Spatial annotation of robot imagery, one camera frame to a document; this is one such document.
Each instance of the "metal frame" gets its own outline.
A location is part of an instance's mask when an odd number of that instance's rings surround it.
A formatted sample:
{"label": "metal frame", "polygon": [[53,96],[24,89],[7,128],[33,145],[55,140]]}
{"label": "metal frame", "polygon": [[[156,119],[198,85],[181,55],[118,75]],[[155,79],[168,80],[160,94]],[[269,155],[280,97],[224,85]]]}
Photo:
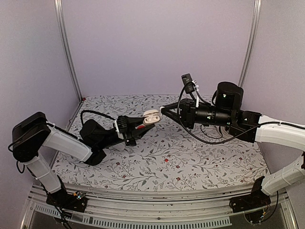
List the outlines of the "metal frame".
{"label": "metal frame", "polygon": [[257,28],[258,28],[259,16],[260,16],[260,12],[261,12],[261,5],[262,5],[262,0],[255,0],[247,51],[246,51],[246,55],[244,58],[242,72],[241,72],[241,75],[240,75],[240,78],[238,81],[239,87],[244,86],[244,82],[245,82],[245,79],[247,76],[248,67],[249,67],[249,63],[250,63],[250,59],[251,59],[251,54],[252,54],[252,50],[253,50],[253,46],[254,46],[255,36],[256,36],[256,32],[257,32]]}
{"label": "metal frame", "polygon": [[[243,214],[243,212],[232,213],[228,203],[230,198],[243,195],[243,188],[246,188],[247,193],[249,193],[250,189],[247,187],[250,187],[250,185],[232,187],[230,190],[226,189],[226,192],[224,192],[225,188],[213,191],[174,192],[177,195],[173,195],[171,191],[145,192],[145,194],[136,192],[135,195],[131,191],[92,188],[91,191],[87,192],[89,200],[85,213],[74,212],[71,222],[101,228],[123,228],[114,226],[114,224],[121,223],[126,226],[135,225],[135,228],[138,229],[143,229],[145,225],[150,229],[162,229],[163,225],[168,225],[169,229],[183,228],[181,225],[189,225],[189,229],[191,229],[192,225],[196,228],[196,225],[204,222],[213,221],[215,224],[216,221],[221,221],[224,218]],[[85,190],[86,188],[67,184],[67,191],[70,193],[76,189]],[[274,205],[276,195],[271,196],[271,200],[272,205]],[[46,205],[45,201],[46,194],[42,187],[34,185],[28,198],[27,214],[24,217],[22,227],[29,226],[34,210],[55,217],[58,216],[55,209]],[[282,215],[288,228],[296,229],[295,216],[284,189],[279,192],[279,206],[282,207]]]}
{"label": "metal frame", "polygon": [[74,87],[76,96],[77,96],[78,100],[81,101],[83,96],[81,94],[81,88],[80,88],[78,79],[76,77],[76,72],[74,69],[74,64],[73,64],[73,60],[72,60],[72,56],[71,56],[71,52],[70,52],[70,48],[69,48],[69,42],[68,42],[68,37],[67,37],[67,32],[66,32],[66,27],[65,27],[65,21],[64,21],[64,17],[63,17],[61,0],[54,0],[54,2],[55,2],[55,11],[56,11],[56,16],[57,16],[57,22],[58,22],[58,26],[59,26],[60,33],[61,33],[61,41],[62,41],[63,48],[64,48],[64,51],[66,54],[68,68],[70,71],[70,76],[72,79],[72,83],[73,83],[73,87]]}

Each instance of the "black cable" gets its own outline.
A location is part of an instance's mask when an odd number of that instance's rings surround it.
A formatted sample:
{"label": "black cable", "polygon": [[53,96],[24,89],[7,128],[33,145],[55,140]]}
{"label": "black cable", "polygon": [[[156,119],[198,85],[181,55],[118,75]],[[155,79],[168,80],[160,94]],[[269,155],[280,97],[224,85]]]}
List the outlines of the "black cable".
{"label": "black cable", "polygon": [[207,136],[207,137],[209,137],[209,138],[212,138],[212,139],[221,139],[224,135],[223,135],[223,133],[221,132],[221,130],[219,131],[220,132],[220,137],[212,137],[212,136],[209,136],[209,135],[207,135],[204,131],[203,131],[203,129],[202,129],[202,127],[203,127],[203,124],[201,124],[201,126],[200,126],[200,130],[201,130],[201,132],[205,135],[205,136]]}
{"label": "black cable", "polygon": [[191,96],[191,98],[192,98],[194,101],[196,101],[196,98],[195,98],[195,96],[193,95],[193,93],[190,93],[190,96]]}
{"label": "black cable", "polygon": [[278,191],[276,192],[276,204],[275,204],[275,207],[274,207],[272,213],[268,216],[268,218],[263,218],[262,221],[260,221],[259,223],[252,223],[252,224],[260,224],[260,223],[266,222],[268,219],[270,219],[273,216],[273,214],[275,213],[277,205],[278,205]]}
{"label": "black cable", "polygon": [[19,168],[19,166],[18,166],[18,163],[19,163],[19,161],[16,161],[16,167],[17,167],[18,171],[22,174],[22,173],[24,173],[25,165],[23,164],[23,169],[22,169],[22,171],[21,171],[20,168]]}
{"label": "black cable", "polygon": [[217,91],[216,92],[214,92],[214,94],[213,94],[213,96],[212,96],[212,104],[215,106],[215,103],[214,103],[214,98],[216,97],[216,93],[217,93]]}
{"label": "black cable", "polygon": [[202,102],[204,102],[205,104],[207,104],[207,105],[211,105],[209,102],[207,102],[207,101],[205,101],[201,96],[200,96],[200,94],[199,94],[199,92],[196,90],[196,93],[197,93],[197,96],[199,97],[199,99],[202,101]]}
{"label": "black cable", "polygon": [[219,133],[221,134],[221,136],[224,136],[223,133],[222,133],[222,131],[221,131],[221,126],[218,127],[218,131],[219,131]]}
{"label": "black cable", "polygon": [[260,123],[260,124],[258,124],[258,125],[256,125],[256,126],[250,128],[250,129],[248,129],[248,130],[243,131],[242,133],[240,133],[240,134],[238,134],[238,135],[236,135],[236,136],[234,136],[234,137],[231,137],[231,138],[226,139],[226,140],[221,141],[221,142],[208,142],[208,141],[205,141],[205,140],[203,140],[203,139],[197,137],[196,135],[194,135],[191,131],[189,131],[189,130],[183,125],[183,123],[182,123],[182,121],[181,121],[181,118],[180,118],[180,102],[181,102],[181,98],[182,98],[182,95],[183,95],[183,93],[184,93],[184,91],[185,91],[185,89],[186,89],[186,87],[188,86],[189,83],[193,83],[193,82],[188,82],[188,83],[183,87],[183,89],[181,90],[181,93],[180,93],[180,96],[179,96],[179,100],[178,100],[178,105],[177,105],[177,119],[178,119],[180,125],[182,126],[182,128],[183,128],[187,133],[189,133],[192,137],[196,138],[196,139],[197,139],[198,141],[200,141],[200,142],[203,142],[203,143],[206,143],[206,144],[210,144],[210,145],[219,145],[219,144],[223,144],[223,143],[229,142],[229,141],[231,141],[231,140],[233,140],[233,139],[236,139],[236,138],[242,136],[243,134],[245,134],[245,133],[247,133],[247,132],[249,132],[249,131],[251,131],[251,130],[254,130],[254,129],[260,127],[260,126],[267,125],[267,124],[289,125],[289,126],[292,126],[292,127],[298,128],[298,129],[303,129],[303,130],[305,130],[305,127],[301,127],[301,126],[294,125],[294,124],[291,124],[291,123],[280,123],[280,122],[277,122],[277,121],[272,121],[272,122]]}
{"label": "black cable", "polygon": [[11,147],[14,146],[15,144],[17,144],[25,135],[27,135],[30,131],[32,131],[34,128],[36,128],[36,127],[39,126],[39,125],[49,125],[49,126],[51,126],[51,127],[55,128],[55,129],[57,129],[57,130],[59,130],[59,131],[65,133],[65,134],[67,134],[67,135],[69,135],[69,136],[71,136],[71,137],[73,137],[73,138],[79,140],[80,142],[84,143],[82,139],[79,139],[79,138],[78,138],[77,136],[75,136],[74,134],[71,134],[71,133],[69,133],[69,132],[67,132],[67,131],[65,131],[65,130],[63,130],[63,129],[61,129],[61,128],[58,127],[58,126],[55,126],[55,125],[51,124],[51,123],[46,123],[46,122],[44,122],[44,123],[37,123],[37,124],[35,124],[34,126],[32,126],[30,129],[28,129],[23,135],[21,135],[21,136],[20,136],[19,138],[17,138],[15,141],[13,141],[11,144],[9,144],[8,150],[9,150],[10,152],[13,153],[13,150],[11,149]]}
{"label": "black cable", "polygon": [[92,114],[96,114],[96,115],[103,116],[103,117],[105,117],[105,118],[109,118],[109,119],[111,119],[111,120],[113,120],[113,121],[115,120],[115,119],[112,118],[111,116],[106,115],[106,114],[103,114],[103,113],[98,112],[98,111],[83,110],[83,111],[81,112],[81,125],[84,125],[84,120],[83,120],[83,117],[82,117],[84,113],[92,113]]}
{"label": "black cable", "polygon": [[[45,191],[46,195],[48,196],[49,192],[47,191],[46,187],[41,184],[43,187],[43,190]],[[72,227],[70,226],[70,224],[68,223],[68,221],[66,220],[66,216],[68,216],[63,210],[62,208],[59,208],[55,205],[54,201],[52,200],[52,198],[50,197],[50,201],[52,202],[53,206],[56,208],[56,210],[59,212],[59,215],[61,217],[62,220],[62,224],[66,229],[72,229]]]}
{"label": "black cable", "polygon": [[13,153],[13,150],[11,150],[10,148],[12,147],[12,146],[14,146],[16,143],[18,143],[25,135],[27,135],[31,130],[33,130],[34,128],[36,128],[37,126],[39,126],[39,125],[41,125],[41,124],[47,124],[46,122],[44,122],[44,123],[37,123],[37,124],[35,124],[34,126],[32,126],[30,129],[28,129],[23,135],[21,135],[19,138],[17,138],[15,141],[13,141],[11,144],[9,144],[9,146],[8,146],[8,150],[10,151],[10,152],[12,152]]}

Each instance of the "black clamp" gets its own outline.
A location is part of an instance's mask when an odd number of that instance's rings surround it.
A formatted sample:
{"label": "black clamp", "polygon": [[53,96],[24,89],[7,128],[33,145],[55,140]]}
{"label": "black clamp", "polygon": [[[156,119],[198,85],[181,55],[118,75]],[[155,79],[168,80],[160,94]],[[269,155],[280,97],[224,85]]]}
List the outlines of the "black clamp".
{"label": "black clamp", "polygon": [[230,199],[230,207],[234,213],[271,204],[270,196],[262,192],[263,179],[264,176],[255,180],[250,194]]}
{"label": "black clamp", "polygon": [[154,125],[143,126],[144,118],[119,116],[117,125],[127,146],[136,146],[136,140],[141,139]]}

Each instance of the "leaf pattern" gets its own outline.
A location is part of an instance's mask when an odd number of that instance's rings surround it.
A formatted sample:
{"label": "leaf pattern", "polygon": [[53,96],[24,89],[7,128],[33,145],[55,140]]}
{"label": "leaf pattern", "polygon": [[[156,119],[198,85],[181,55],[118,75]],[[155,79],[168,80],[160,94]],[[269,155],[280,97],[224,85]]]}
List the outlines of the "leaf pattern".
{"label": "leaf pattern", "polygon": [[[176,102],[176,95],[89,96],[74,120],[70,132],[80,136],[80,112],[84,109],[139,117],[144,111]],[[112,121],[95,114],[84,114],[84,121],[93,118],[104,128]],[[192,132],[207,141],[195,125]],[[204,132],[218,137],[215,127]],[[171,119],[163,116],[137,146],[118,144],[104,150],[106,158],[97,166],[89,166],[59,153],[53,170],[63,182],[99,188],[137,191],[196,190],[253,183],[268,172],[257,144],[239,140],[221,145],[207,145],[193,139]]]}

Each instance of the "purple wall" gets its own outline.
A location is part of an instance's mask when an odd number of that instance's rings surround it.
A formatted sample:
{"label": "purple wall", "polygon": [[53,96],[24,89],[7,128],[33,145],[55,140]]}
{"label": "purple wall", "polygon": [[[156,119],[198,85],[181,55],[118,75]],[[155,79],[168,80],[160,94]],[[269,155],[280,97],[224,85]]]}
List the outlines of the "purple wall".
{"label": "purple wall", "polygon": [[0,228],[15,229],[32,178],[7,150],[12,128],[36,111],[65,127],[78,102],[53,1],[2,1],[0,50]]}
{"label": "purple wall", "polygon": [[[302,0],[263,1],[254,52],[244,86],[243,109],[305,124],[305,5]],[[275,172],[302,152],[261,144]],[[305,225],[305,182],[287,188],[298,225]]]}
{"label": "purple wall", "polygon": [[191,73],[202,94],[238,82],[254,1],[74,0],[63,11],[84,95],[178,94]]}

